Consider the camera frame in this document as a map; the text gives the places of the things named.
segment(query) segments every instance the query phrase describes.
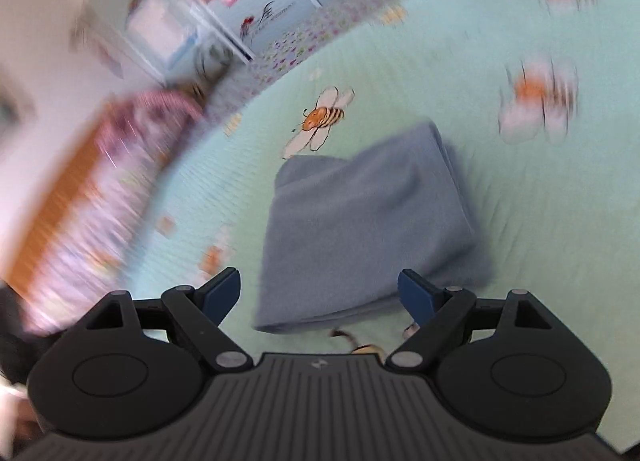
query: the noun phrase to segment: folded garment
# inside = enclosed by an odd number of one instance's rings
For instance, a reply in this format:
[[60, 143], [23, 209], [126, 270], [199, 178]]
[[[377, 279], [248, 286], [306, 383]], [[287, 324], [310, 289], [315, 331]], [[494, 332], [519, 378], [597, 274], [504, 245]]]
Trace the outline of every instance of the folded garment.
[[399, 307], [398, 274], [478, 287], [490, 265], [433, 123], [351, 159], [281, 167], [264, 242], [255, 328], [335, 326]]

